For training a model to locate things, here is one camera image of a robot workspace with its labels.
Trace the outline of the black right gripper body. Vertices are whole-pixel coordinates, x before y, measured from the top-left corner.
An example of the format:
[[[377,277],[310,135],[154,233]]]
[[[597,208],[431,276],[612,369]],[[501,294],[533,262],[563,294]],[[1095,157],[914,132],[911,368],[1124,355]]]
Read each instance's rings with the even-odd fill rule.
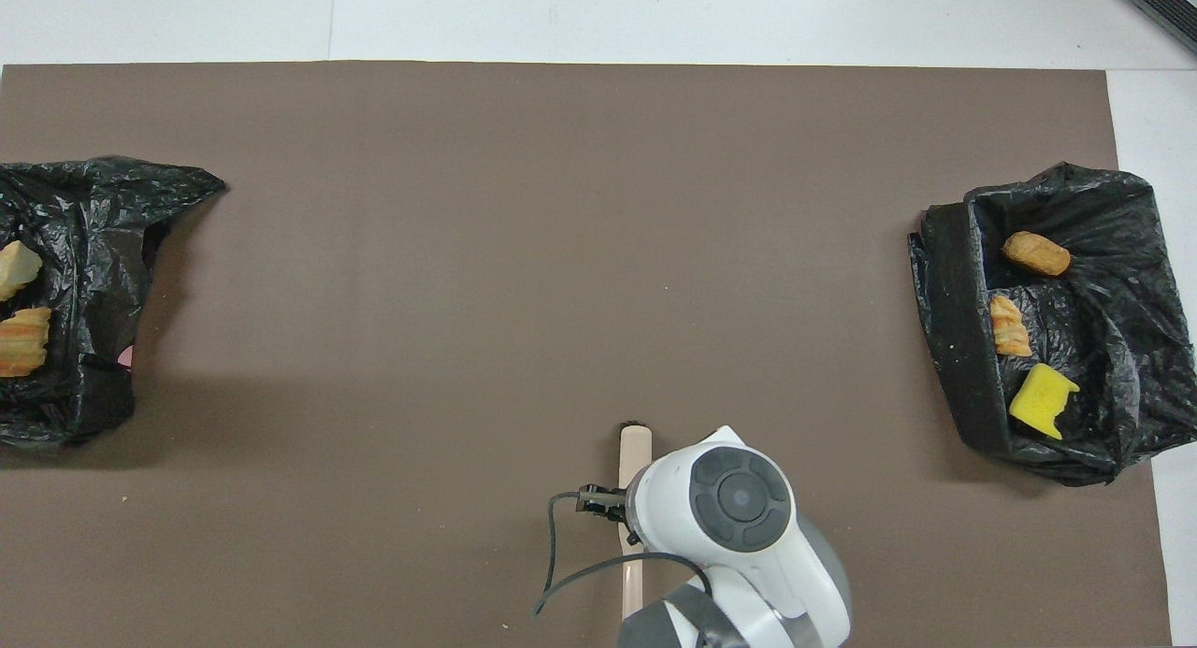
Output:
[[[589,514],[616,522],[626,532],[622,537],[625,545],[637,546],[640,544],[640,535],[634,532],[628,521],[627,489],[607,489],[598,486],[597,483],[587,483],[577,492],[576,511],[589,511]]]

